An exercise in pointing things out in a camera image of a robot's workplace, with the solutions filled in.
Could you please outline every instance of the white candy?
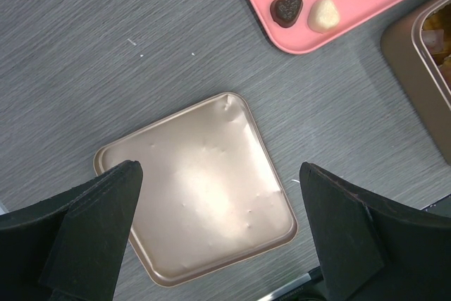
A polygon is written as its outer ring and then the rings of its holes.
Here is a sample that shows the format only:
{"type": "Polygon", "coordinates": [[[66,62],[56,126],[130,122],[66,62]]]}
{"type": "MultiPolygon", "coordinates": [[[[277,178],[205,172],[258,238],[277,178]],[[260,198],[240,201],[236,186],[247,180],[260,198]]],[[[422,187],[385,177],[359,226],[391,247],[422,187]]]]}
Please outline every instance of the white candy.
{"type": "Polygon", "coordinates": [[[332,0],[317,0],[311,7],[307,24],[310,30],[325,33],[340,22],[340,14],[332,0]]]}

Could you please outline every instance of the dented metal tray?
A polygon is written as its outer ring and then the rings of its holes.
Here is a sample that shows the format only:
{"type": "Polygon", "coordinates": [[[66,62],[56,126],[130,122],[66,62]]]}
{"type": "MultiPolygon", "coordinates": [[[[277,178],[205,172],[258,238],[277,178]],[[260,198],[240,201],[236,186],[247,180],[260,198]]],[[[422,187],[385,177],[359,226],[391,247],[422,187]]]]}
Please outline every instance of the dented metal tray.
{"type": "Polygon", "coordinates": [[[144,171],[130,242],[171,287],[292,240],[297,222],[246,102],[223,93],[95,155],[99,175],[130,159],[144,171]]]}

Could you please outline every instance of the table surface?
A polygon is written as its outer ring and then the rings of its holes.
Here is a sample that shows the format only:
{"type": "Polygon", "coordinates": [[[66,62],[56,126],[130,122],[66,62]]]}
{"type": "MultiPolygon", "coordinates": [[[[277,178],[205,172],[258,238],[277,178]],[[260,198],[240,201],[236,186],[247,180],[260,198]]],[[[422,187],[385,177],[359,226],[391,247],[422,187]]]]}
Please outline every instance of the table surface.
{"type": "Polygon", "coordinates": [[[115,300],[256,300],[318,264],[292,182],[303,161],[416,208],[451,192],[451,167],[379,47],[383,30],[423,2],[291,56],[267,41],[246,0],[0,0],[0,200],[14,210],[83,183],[102,145],[236,92],[297,237],[175,288],[155,285],[128,245],[115,300]]]}

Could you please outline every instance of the chocolate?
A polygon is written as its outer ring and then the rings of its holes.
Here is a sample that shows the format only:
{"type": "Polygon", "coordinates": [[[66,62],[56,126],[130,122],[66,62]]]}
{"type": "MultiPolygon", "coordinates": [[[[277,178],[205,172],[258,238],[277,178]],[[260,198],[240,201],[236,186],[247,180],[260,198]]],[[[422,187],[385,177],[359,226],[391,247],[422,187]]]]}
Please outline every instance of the chocolate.
{"type": "Polygon", "coordinates": [[[302,0],[274,0],[270,11],[273,20],[284,28],[292,27],[302,10],[302,0]]]}

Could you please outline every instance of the brown baking pan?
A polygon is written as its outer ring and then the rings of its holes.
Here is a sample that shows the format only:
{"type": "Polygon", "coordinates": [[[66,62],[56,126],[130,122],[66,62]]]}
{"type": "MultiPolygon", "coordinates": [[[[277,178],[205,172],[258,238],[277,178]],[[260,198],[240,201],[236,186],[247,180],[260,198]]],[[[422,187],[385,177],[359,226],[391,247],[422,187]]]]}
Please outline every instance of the brown baking pan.
{"type": "Polygon", "coordinates": [[[451,164],[451,79],[439,64],[451,54],[451,0],[431,0],[391,25],[383,34],[381,48],[424,125],[451,164]],[[439,20],[442,27],[437,27],[439,20]],[[426,48],[422,31],[445,29],[441,53],[426,48]]]}
{"type": "Polygon", "coordinates": [[[243,98],[223,93],[95,155],[97,174],[126,160],[144,178],[130,242],[171,287],[281,246],[297,222],[243,98]]]}

